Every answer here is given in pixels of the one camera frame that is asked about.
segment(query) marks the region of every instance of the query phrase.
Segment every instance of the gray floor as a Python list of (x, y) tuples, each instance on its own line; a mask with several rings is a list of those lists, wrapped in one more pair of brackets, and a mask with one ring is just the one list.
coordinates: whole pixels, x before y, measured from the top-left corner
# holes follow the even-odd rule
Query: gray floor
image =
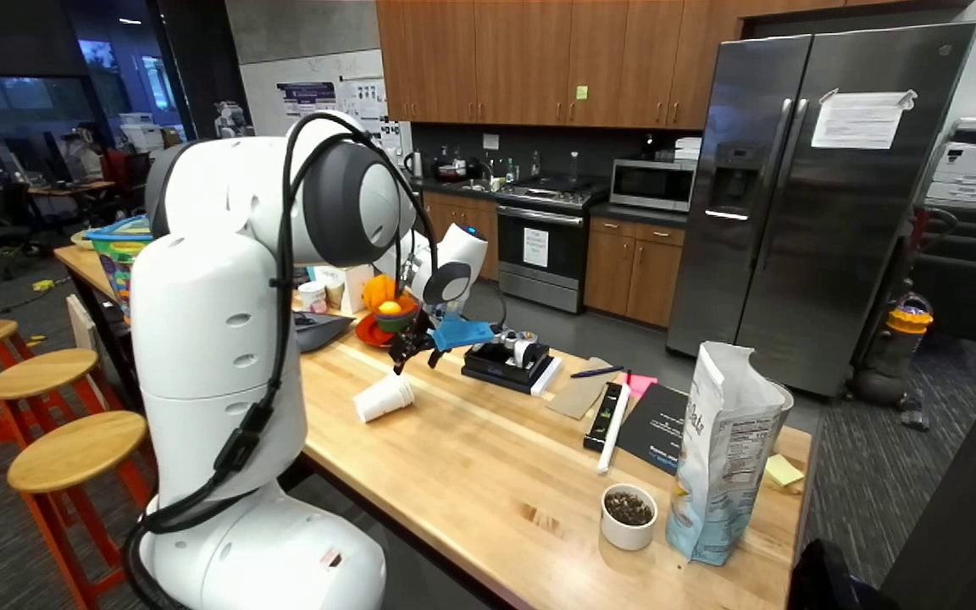
[[(23, 336), (43, 336), (41, 351), (67, 345), (65, 294), (70, 293), (57, 266), (39, 260), (14, 283), (0, 283), (0, 316), (14, 316)], [(660, 333), (606, 316), (556, 316), (540, 307), (504, 303), (494, 290), (477, 290), (468, 316), (500, 320), (510, 309), (512, 330), (532, 330), (550, 345), (605, 356), (610, 363), (651, 373), (676, 391), (688, 391), (690, 363), (660, 351)], [(925, 351), (915, 363), (931, 430), (910, 430), (899, 413), (862, 404), (816, 404), (800, 398), (794, 427), (816, 435), (816, 472), (807, 513), (807, 538), (829, 538), (849, 554), (853, 575), (880, 582), (915, 516), (938, 484), (966, 427), (976, 417), (976, 345)], [(402, 534), (380, 521), (369, 510), (345, 500), (322, 479), (294, 490), (297, 500), (318, 502), (363, 525), (391, 560), (388, 608), (492, 608), (465, 575), (443, 570)], [(67, 608), (67, 592), (39, 544), (23, 507), (0, 479), (0, 608)], [(140, 608), (128, 588), (114, 591), (105, 608)]]

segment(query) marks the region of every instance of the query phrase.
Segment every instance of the stainless steel refrigerator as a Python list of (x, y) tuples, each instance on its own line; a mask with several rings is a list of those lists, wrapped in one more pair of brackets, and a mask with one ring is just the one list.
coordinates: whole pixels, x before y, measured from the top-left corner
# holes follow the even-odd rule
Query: stainless steel refrigerator
[(690, 187), (671, 352), (757, 345), (837, 398), (976, 23), (729, 41)]

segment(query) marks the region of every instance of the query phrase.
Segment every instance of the desk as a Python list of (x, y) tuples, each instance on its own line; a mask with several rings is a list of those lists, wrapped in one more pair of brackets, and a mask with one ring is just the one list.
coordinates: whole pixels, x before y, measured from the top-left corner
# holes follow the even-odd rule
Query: desk
[(123, 345), (125, 339), (111, 330), (109, 312), (102, 303), (114, 303), (114, 293), (109, 284), (109, 274), (102, 269), (102, 258), (93, 249), (56, 249), (56, 258), (67, 269), (75, 293), (96, 321), (96, 333), (114, 365), (114, 377), (123, 383), (125, 404), (131, 411), (144, 411), (144, 395), (140, 395), (140, 373), (131, 365), (128, 351)]
[[(583, 363), (562, 356), (546, 398)], [(764, 484), (753, 525), (723, 570), (688, 565), (663, 544), (676, 479), (617, 452), (615, 472), (594, 472), (580, 447), (591, 421), (566, 421), (546, 398), (526, 398), (462, 377), (452, 352), (428, 370), (406, 365), (417, 404), (359, 425), (353, 398), (391, 370), (353, 336), (301, 360), (304, 455), (383, 510), (417, 538), (515, 608), (786, 608), (803, 491)], [(807, 472), (809, 435), (783, 430), (781, 452)], [(601, 491), (642, 482), (658, 494), (658, 538), (617, 554), (601, 538)]]

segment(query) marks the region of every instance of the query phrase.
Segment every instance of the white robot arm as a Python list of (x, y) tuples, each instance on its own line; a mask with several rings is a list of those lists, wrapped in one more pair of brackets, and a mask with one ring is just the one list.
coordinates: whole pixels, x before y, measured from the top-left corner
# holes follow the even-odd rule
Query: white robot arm
[(154, 608), (375, 608), (383, 549), (287, 500), (304, 407), (293, 266), (365, 266), (409, 228), (400, 174), (341, 115), (287, 141), (191, 146), (161, 176), (161, 242), (131, 266), (131, 345), (161, 494), (125, 565)]

